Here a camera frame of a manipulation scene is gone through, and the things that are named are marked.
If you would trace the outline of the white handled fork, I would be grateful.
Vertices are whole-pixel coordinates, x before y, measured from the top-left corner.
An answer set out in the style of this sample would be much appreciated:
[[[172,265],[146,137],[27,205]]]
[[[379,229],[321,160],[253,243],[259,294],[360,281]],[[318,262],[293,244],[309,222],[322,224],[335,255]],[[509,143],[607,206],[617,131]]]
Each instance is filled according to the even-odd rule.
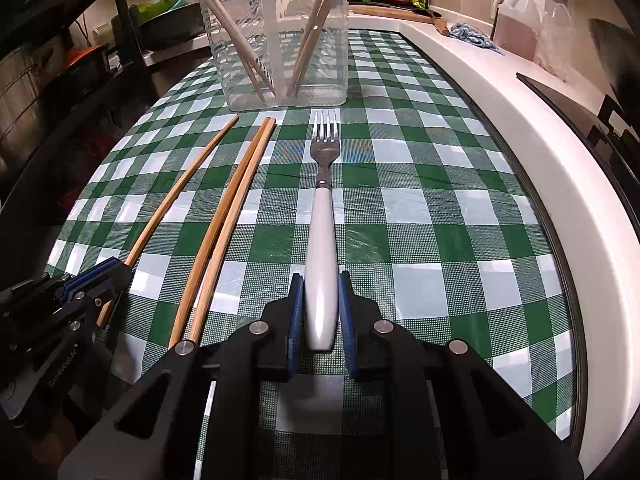
[[[338,265],[331,165],[341,154],[335,110],[317,110],[310,157],[318,165],[305,261],[305,330],[308,348],[332,349],[337,324]]]

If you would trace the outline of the white striped spoon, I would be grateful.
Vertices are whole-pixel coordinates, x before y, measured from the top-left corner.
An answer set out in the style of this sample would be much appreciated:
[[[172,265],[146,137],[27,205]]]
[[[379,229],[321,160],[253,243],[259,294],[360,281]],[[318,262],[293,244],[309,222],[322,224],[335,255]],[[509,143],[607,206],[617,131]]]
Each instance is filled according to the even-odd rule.
[[[250,81],[252,82],[260,99],[263,100],[264,97],[262,96],[262,90],[259,89],[257,78],[260,78],[262,80],[262,82],[267,86],[272,94],[276,94],[273,83],[266,73],[265,69],[262,67],[262,63],[259,61],[259,58],[256,56],[253,48],[250,46],[250,44],[240,31],[239,26],[235,24],[235,21],[233,21],[231,15],[227,12],[227,10],[219,0],[204,1],[215,15],[215,18],[219,22],[220,26],[227,32],[232,44],[235,47],[236,52],[238,52],[239,58],[245,68],[247,76],[250,77]]]

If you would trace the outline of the green checkered tablecloth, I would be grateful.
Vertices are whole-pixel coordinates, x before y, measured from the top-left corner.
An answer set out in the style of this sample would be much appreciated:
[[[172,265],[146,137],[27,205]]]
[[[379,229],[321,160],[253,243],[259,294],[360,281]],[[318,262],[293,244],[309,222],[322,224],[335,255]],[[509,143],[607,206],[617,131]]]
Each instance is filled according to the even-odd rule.
[[[331,166],[337,261],[356,294],[416,338],[461,338],[545,424],[570,442],[575,404],[572,322],[556,268],[555,229],[533,182],[486,115],[431,58],[396,32],[348,33],[348,93],[336,111]],[[233,232],[202,336],[227,339],[304,274],[318,108],[243,112],[180,193],[186,218],[163,222],[150,248],[170,256],[159,300],[130,292],[112,374],[136,382],[167,351],[178,303],[222,191],[267,116],[276,118]],[[70,208],[46,270],[76,275],[122,259],[160,200],[231,115],[212,60],[170,88],[122,136]],[[160,169],[142,168],[169,152]],[[130,196],[142,215],[116,220]],[[372,431],[378,389],[348,377],[342,334],[329,352],[301,348],[298,373],[262,384],[259,437],[243,448],[259,479],[341,479],[347,445]]]

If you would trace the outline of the black shelf unit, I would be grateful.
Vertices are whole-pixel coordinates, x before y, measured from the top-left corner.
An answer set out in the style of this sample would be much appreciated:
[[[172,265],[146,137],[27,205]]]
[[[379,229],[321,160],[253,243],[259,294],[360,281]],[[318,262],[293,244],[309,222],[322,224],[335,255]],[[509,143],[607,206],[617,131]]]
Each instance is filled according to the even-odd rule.
[[[1,214],[55,203],[129,105],[156,98],[128,0],[1,0]]]

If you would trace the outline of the black cooking pot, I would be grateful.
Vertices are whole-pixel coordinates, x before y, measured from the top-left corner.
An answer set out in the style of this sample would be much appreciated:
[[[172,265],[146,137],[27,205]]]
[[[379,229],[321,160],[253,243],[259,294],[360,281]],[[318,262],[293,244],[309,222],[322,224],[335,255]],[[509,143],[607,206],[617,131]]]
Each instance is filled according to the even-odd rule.
[[[158,52],[182,44],[205,32],[198,3],[172,9],[138,26],[142,51]]]

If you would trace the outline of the green and blue basins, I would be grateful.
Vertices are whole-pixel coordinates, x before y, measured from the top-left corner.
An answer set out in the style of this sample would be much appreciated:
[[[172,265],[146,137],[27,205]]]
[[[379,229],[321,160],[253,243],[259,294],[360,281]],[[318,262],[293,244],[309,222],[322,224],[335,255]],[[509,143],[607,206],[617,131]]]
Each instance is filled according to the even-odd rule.
[[[141,26],[153,18],[177,9],[183,4],[183,0],[157,0],[151,3],[141,3],[130,6],[129,13],[134,24]]]

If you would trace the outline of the clear plastic utensil holder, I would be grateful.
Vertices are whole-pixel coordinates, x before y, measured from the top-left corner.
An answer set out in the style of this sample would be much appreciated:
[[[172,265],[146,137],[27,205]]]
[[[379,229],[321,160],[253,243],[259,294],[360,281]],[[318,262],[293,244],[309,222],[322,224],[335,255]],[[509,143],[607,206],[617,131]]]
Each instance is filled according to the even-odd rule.
[[[276,94],[272,94],[257,78],[264,97],[260,99],[227,32],[205,1],[198,0],[214,66],[230,110],[337,106],[346,102],[347,0],[333,0],[302,85],[292,98],[286,94],[314,0],[219,1],[239,26],[276,90]]]

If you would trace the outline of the black gas stove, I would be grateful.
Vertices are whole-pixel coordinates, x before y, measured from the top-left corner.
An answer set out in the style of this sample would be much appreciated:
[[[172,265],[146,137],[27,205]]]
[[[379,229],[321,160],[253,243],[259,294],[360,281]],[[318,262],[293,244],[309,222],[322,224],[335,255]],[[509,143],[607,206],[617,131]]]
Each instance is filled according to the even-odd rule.
[[[608,96],[595,115],[564,94],[521,73],[516,78],[565,122],[604,171],[631,222],[639,226],[639,141],[625,129],[618,134],[608,121],[620,107]]]

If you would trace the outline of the clear plastic bag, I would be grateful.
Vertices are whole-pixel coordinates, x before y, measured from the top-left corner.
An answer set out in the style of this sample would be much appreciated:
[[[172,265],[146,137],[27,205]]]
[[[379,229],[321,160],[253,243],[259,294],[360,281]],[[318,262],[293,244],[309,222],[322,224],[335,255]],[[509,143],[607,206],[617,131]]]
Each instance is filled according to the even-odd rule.
[[[555,3],[544,12],[534,62],[562,81],[570,76],[570,48],[575,26],[564,3]]]

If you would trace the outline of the blue rag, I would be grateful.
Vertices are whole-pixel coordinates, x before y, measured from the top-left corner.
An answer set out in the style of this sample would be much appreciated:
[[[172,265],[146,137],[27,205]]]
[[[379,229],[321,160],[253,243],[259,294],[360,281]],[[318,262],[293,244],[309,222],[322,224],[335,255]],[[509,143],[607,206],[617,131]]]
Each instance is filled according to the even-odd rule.
[[[495,45],[495,43],[486,34],[484,34],[484,32],[481,32],[472,25],[465,23],[453,24],[449,27],[449,33],[451,37],[463,41],[466,44],[472,44],[474,47],[501,54],[500,49]]]

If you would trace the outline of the round wooden cutting board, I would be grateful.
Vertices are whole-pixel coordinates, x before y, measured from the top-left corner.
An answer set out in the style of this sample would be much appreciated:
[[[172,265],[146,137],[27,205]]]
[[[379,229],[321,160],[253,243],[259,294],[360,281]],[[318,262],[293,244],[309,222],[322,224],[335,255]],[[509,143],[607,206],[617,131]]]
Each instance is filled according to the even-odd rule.
[[[450,35],[447,22],[427,10],[370,6],[370,4],[351,4],[350,10],[357,14],[377,16],[378,18],[393,18],[399,21],[431,24],[442,36],[448,37]]]

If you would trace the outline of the plastic oil jug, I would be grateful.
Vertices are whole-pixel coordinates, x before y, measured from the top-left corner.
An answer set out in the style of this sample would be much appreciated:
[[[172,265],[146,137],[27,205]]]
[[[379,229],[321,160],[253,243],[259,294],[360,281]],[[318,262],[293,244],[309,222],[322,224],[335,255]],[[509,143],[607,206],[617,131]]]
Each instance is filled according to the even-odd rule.
[[[491,41],[500,49],[533,61],[541,30],[535,0],[492,0],[490,16],[494,20]]]

